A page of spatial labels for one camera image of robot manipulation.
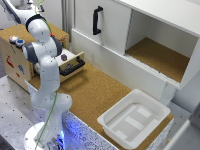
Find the open drawer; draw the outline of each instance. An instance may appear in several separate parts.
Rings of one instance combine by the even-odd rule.
[[[62,54],[56,57],[56,61],[60,67],[60,74],[62,74],[60,75],[60,82],[63,82],[83,69],[85,65],[84,52],[74,55],[63,48]],[[40,66],[38,63],[34,65],[34,70],[40,73]]]

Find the brown work surface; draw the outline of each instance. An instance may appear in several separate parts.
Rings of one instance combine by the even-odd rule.
[[[30,80],[29,83],[39,89],[39,76]],[[84,70],[64,81],[58,92],[71,95],[73,105],[70,111],[72,113],[120,150],[123,149],[104,133],[102,126],[97,122],[97,118],[130,93],[131,89],[86,63]],[[169,115],[137,150],[146,149],[172,119],[173,115]]]
[[[65,36],[69,36],[66,32],[62,31],[61,29],[55,27],[50,23],[49,26],[51,27],[52,33],[59,40]],[[17,35],[19,39],[25,40],[26,43],[35,42],[35,39],[32,37],[32,35],[26,30],[26,27],[21,24],[0,31],[0,37],[8,43],[10,42],[9,39],[11,35]]]
[[[126,53],[178,82],[181,82],[190,61],[149,38],[144,38]]]

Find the drawer handle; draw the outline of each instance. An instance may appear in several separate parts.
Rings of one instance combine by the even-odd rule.
[[[103,8],[101,6],[98,6],[97,9],[94,10],[93,14],[93,35],[97,35],[101,33],[101,30],[97,28],[98,24],[98,12],[102,11]]]
[[[85,65],[85,62],[82,59],[80,59],[79,56],[77,57],[77,62],[79,63],[78,65],[76,65],[72,68],[69,68],[69,69],[61,70],[59,67],[60,75],[67,76]]]

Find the robotic arm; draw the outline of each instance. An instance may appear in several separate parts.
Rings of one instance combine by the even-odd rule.
[[[60,73],[57,61],[54,57],[62,52],[62,45],[58,39],[50,36],[48,25],[39,14],[38,9],[31,0],[0,0],[2,7],[11,15],[18,24],[26,26],[27,31],[36,39],[36,42],[26,44],[22,47],[25,58],[32,63],[39,63],[41,86],[38,92],[31,97],[34,107],[46,110],[45,130],[44,127],[35,137],[35,143],[39,140],[39,147],[43,150],[51,150],[49,143],[55,143],[58,135],[62,132],[62,113],[72,106],[72,99],[67,94],[57,94],[57,101],[54,105],[55,91],[60,86]]]

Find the green cable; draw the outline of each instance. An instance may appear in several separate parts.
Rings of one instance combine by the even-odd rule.
[[[44,133],[44,130],[45,130],[45,128],[46,128],[46,126],[47,126],[47,123],[48,123],[48,121],[49,121],[49,119],[50,119],[50,117],[51,117],[51,114],[52,114],[52,112],[53,112],[53,109],[54,109],[54,106],[55,106],[56,100],[57,100],[57,94],[58,94],[58,91],[56,91],[56,95],[55,95],[54,102],[53,102],[53,107],[52,107],[51,112],[50,112],[50,114],[49,114],[49,117],[48,117],[48,119],[47,119],[47,121],[46,121],[46,123],[45,123],[45,125],[44,125],[44,128],[43,128],[43,130],[42,130],[42,133],[41,133],[41,135],[40,135],[40,137],[39,137],[39,139],[38,139],[38,141],[37,141],[35,150],[37,149],[37,146],[38,146],[38,144],[39,144],[39,142],[40,142],[40,139],[41,139],[41,137],[42,137],[42,135],[43,135],[43,133]]]
[[[44,2],[44,0],[42,0],[42,1],[39,1],[39,0],[38,0],[37,5],[35,6],[35,13],[36,13],[36,14],[38,14],[36,8],[37,8],[42,2]],[[46,25],[48,26],[48,28],[49,28],[49,30],[50,30],[50,33],[51,33],[51,35],[52,35],[52,30],[51,30],[51,27],[49,26],[48,22],[47,22],[46,20],[44,20],[44,19],[42,19],[42,20],[46,23]]]

